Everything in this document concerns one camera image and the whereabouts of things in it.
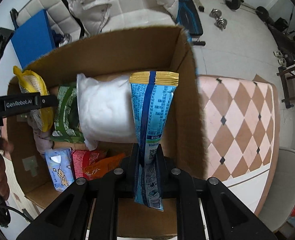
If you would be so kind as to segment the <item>checkered table mat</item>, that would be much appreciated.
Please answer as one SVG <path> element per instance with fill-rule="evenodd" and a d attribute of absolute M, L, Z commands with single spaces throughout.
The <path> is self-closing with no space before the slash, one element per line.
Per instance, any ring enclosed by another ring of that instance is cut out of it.
<path fill-rule="evenodd" d="M 275 85 L 200 75 L 207 150 L 206 177 L 216 177 L 256 215 L 262 210 L 279 152 L 280 111 Z"/>

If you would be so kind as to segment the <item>green snack packet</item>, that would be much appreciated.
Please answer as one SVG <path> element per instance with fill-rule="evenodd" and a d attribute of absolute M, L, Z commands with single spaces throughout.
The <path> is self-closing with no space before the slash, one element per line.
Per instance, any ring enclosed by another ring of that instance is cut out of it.
<path fill-rule="evenodd" d="M 75 82 L 60 85 L 56 93 L 58 106 L 53 121 L 51 139 L 71 144 L 84 143 L 84 136 L 79 125 L 77 84 Z"/>

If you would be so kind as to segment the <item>white quilted chair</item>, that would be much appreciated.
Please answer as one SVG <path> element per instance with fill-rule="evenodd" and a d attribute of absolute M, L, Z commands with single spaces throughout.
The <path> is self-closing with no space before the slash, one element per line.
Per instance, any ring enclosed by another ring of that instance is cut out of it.
<path fill-rule="evenodd" d="M 73 42 L 86 36 L 81 20 L 70 13 L 67 0 L 30 0 L 20 11 L 11 9 L 14 28 L 17 29 L 42 10 L 46 11 L 49 25 L 57 34 L 69 34 Z"/>

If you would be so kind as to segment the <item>blue black weight bench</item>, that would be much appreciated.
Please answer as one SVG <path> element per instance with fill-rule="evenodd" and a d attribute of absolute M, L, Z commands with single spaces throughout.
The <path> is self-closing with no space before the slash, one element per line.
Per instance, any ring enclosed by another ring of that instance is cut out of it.
<path fill-rule="evenodd" d="M 201 41 L 203 28 L 193 0 L 178 0 L 178 14 L 176 24 L 183 27 L 188 41 L 194 46 L 205 46 Z"/>

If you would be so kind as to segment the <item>chrome dumbbell pair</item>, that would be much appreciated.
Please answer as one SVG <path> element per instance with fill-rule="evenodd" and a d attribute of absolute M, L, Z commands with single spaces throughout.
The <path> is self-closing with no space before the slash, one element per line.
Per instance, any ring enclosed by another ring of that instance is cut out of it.
<path fill-rule="evenodd" d="M 215 19 L 214 25 L 216 27 L 218 27 L 220 30 L 226 29 L 227 20 L 222 17 L 222 11 L 220 11 L 219 9 L 213 8 L 209 16 Z"/>

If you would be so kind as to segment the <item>lavender fluffy cloth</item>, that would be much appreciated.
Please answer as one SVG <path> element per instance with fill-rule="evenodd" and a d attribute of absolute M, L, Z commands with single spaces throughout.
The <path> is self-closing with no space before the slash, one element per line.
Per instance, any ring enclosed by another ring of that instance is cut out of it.
<path fill-rule="evenodd" d="M 28 125 L 33 129 L 33 137 L 36 144 L 36 149 L 41 155 L 41 157 L 45 158 L 45 152 L 47 150 L 52 149 L 53 147 L 53 141 L 51 140 L 51 132 L 43 132 L 41 131 L 34 118 L 29 114 L 27 117 L 27 123 Z"/>

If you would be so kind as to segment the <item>white soft pouch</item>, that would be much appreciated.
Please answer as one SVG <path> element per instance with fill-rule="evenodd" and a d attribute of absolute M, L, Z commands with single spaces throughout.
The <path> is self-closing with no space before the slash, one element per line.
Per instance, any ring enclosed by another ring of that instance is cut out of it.
<path fill-rule="evenodd" d="M 90 151 L 99 142 L 137 142 L 128 75 L 98 81 L 78 74 L 77 101 L 80 129 Z"/>

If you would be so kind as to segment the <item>red snack packet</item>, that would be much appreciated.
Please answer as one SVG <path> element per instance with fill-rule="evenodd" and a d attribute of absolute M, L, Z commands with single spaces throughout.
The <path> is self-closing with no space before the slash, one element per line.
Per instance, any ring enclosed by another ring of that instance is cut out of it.
<path fill-rule="evenodd" d="M 97 163 L 106 158 L 107 151 L 104 150 L 73 150 L 72 161 L 75 178 L 95 179 L 99 172 L 103 171 Z"/>

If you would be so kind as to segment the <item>brown cardboard box blue print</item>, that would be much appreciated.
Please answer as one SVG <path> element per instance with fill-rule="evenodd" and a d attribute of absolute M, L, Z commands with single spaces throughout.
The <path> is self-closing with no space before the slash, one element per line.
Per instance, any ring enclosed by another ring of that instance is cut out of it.
<path fill-rule="evenodd" d="M 201 96 L 196 64 L 185 31 L 176 26 L 131 28 L 78 40 L 31 63 L 28 70 L 50 88 L 81 81 L 80 128 L 99 149 L 131 154 L 137 142 L 132 114 L 130 73 L 156 70 L 179 73 L 178 87 L 160 144 L 164 155 L 192 177 L 206 173 Z M 33 130 L 16 116 L 7 118 L 8 140 L 17 182 L 25 197 L 45 209 L 60 192 L 54 189 L 46 161 L 36 149 Z M 164 211 L 121 199 L 118 236 L 165 238 L 177 234 L 176 203 L 163 200 Z"/>

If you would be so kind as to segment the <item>long blue wafer packet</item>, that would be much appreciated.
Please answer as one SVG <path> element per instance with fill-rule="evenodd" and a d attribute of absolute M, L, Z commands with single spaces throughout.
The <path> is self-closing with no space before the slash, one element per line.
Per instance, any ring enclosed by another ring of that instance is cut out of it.
<path fill-rule="evenodd" d="M 163 211 L 155 160 L 173 94 L 179 84 L 179 74 L 162 71 L 136 72 L 131 74 L 129 84 L 135 134 L 139 145 L 135 202 Z"/>

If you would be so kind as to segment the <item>white puffer jacket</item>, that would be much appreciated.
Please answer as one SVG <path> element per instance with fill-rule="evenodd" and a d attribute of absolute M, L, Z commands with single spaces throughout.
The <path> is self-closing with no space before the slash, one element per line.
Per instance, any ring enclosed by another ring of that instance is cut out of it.
<path fill-rule="evenodd" d="M 69 0 L 88 35 L 152 25 L 174 25 L 179 0 Z"/>

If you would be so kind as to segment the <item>blue folded mat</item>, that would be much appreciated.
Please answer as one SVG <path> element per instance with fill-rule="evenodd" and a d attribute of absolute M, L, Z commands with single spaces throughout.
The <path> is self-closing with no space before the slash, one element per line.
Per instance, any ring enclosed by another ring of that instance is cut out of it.
<path fill-rule="evenodd" d="M 41 10 L 18 27 L 11 38 L 22 69 L 56 48 L 47 11 Z"/>

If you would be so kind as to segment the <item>blue tissue packet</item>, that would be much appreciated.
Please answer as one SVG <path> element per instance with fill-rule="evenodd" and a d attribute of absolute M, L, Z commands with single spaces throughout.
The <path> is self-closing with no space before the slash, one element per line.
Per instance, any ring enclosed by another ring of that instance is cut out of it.
<path fill-rule="evenodd" d="M 65 191 L 74 182 L 72 149 L 63 147 L 47 150 L 45 160 L 54 188 L 59 192 Z"/>

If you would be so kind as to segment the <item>orange snack packet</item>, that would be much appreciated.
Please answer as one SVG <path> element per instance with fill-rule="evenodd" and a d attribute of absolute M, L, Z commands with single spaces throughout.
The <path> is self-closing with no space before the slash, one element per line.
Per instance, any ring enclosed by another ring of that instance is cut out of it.
<path fill-rule="evenodd" d="M 102 178 L 108 172 L 118 168 L 121 161 L 126 157 L 124 153 L 99 160 L 90 166 L 83 168 L 83 177 L 87 180 Z"/>

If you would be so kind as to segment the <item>yellow banana shaped pouch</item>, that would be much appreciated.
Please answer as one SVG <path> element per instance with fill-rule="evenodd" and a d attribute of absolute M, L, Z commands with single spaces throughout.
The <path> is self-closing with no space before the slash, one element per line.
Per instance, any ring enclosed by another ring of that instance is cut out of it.
<path fill-rule="evenodd" d="M 18 66 L 13 66 L 13 74 L 18 78 L 19 87 L 22 93 L 37 93 L 41 96 L 49 95 L 48 89 L 42 77 L 32 70 L 22 71 Z M 32 110 L 30 112 L 37 128 L 42 132 L 48 132 L 54 119 L 54 111 L 52 107 Z"/>

